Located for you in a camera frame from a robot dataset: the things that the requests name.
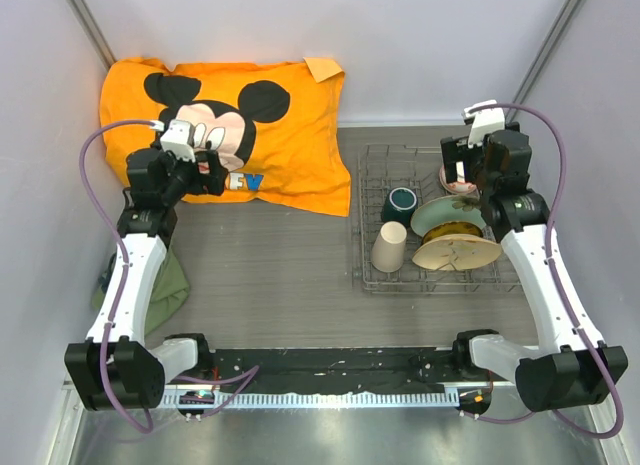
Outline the light green flower plate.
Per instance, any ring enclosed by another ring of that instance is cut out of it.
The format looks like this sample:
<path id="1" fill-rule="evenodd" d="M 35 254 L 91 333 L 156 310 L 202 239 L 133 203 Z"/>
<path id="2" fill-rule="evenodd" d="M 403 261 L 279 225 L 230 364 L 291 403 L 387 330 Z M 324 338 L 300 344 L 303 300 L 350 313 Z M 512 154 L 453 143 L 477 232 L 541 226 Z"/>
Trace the light green flower plate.
<path id="1" fill-rule="evenodd" d="M 449 195 L 433 199 L 415 210 L 410 228 L 419 236 L 441 224 L 463 221 L 484 229 L 486 223 L 480 210 L 480 200 L 474 196 Z"/>

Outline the yellow brown patterned plate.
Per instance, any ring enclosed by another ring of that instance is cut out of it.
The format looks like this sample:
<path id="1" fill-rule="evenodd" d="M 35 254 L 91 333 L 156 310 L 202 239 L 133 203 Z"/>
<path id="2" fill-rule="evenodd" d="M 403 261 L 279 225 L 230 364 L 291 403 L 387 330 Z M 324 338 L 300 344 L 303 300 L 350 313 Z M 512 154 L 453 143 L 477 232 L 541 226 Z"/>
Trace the yellow brown patterned plate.
<path id="1" fill-rule="evenodd" d="M 435 240 L 436 238 L 440 238 L 448 235 L 471 235 L 474 237 L 482 238 L 483 231 L 479 226 L 470 222 L 465 222 L 465 221 L 445 222 L 429 230 L 422 237 L 421 244 L 424 245 L 428 242 Z"/>

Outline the grey wire dish rack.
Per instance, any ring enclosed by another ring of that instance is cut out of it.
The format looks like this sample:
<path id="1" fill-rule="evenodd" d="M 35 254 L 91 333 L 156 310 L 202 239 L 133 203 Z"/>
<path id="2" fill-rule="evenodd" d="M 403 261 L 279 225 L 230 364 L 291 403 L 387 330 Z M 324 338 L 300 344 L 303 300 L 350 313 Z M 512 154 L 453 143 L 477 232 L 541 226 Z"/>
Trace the grey wire dish rack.
<path id="1" fill-rule="evenodd" d="M 394 272 L 381 272 L 372 264 L 371 250 L 382 226 L 382 209 L 392 189 L 412 190 L 423 205 L 447 193 L 439 180 L 442 165 L 438 147 L 400 144 L 368 144 L 357 162 L 358 225 L 355 233 L 360 258 L 354 272 L 363 288 L 378 294 L 518 295 L 522 286 L 506 256 L 475 270 L 427 270 L 412 262 L 422 236 L 408 232 L 403 266 Z"/>

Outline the cream bird plate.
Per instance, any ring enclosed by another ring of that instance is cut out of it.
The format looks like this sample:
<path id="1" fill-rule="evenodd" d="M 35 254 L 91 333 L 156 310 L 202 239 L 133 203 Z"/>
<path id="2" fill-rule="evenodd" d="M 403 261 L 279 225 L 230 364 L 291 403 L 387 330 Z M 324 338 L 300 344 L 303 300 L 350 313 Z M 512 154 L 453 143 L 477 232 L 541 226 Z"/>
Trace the cream bird plate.
<path id="1" fill-rule="evenodd" d="M 412 257 L 420 268 L 466 271 L 487 266 L 502 255 L 500 244 L 469 234 L 445 235 L 421 245 Z"/>

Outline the beige tumbler cup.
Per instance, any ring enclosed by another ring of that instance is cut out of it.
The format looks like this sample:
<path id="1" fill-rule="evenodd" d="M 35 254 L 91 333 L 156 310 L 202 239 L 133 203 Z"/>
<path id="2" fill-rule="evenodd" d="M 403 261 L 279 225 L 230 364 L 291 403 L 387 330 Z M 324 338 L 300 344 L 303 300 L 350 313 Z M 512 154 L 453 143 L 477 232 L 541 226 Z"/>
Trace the beige tumbler cup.
<path id="1" fill-rule="evenodd" d="M 382 225 L 371 251 L 371 263 L 384 273 L 398 271 L 404 263 L 407 229 L 400 222 Z"/>

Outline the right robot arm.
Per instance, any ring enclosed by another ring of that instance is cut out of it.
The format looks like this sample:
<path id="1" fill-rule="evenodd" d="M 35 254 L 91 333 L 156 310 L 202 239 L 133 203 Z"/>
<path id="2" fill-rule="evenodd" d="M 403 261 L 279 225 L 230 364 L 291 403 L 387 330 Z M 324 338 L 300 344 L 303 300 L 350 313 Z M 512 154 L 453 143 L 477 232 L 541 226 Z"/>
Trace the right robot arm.
<path id="1" fill-rule="evenodd" d="M 587 316 L 561 259 L 557 234 L 544 198 L 528 185 L 532 150 L 517 130 L 440 142 L 445 175 L 457 168 L 479 191 L 482 218 L 514 267 L 536 326 L 538 345 L 529 349 L 490 329 L 458 334 L 451 356 L 457 376 L 477 378 L 485 370 L 515 384 L 531 412 L 602 403 L 628 367 L 620 346 L 608 346 Z"/>

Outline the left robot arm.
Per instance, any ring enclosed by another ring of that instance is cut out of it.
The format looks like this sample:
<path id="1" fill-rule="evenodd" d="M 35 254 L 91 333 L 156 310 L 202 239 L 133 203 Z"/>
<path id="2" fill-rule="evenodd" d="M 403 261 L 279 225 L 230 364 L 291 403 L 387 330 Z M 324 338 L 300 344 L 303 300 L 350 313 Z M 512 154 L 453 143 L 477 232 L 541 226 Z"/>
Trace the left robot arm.
<path id="1" fill-rule="evenodd" d="M 116 228 L 117 252 L 103 306 L 84 341 L 68 345 L 64 363 L 88 410 L 108 410 L 117 399 L 125 409 L 152 409 L 164 387 L 182 375 L 205 382 L 214 367 L 201 333 L 166 337 L 149 350 L 145 323 L 153 286 L 177 224 L 176 204 L 187 194 L 221 195 L 228 171 L 213 151 L 194 161 L 158 148 L 126 159 L 129 186 Z"/>

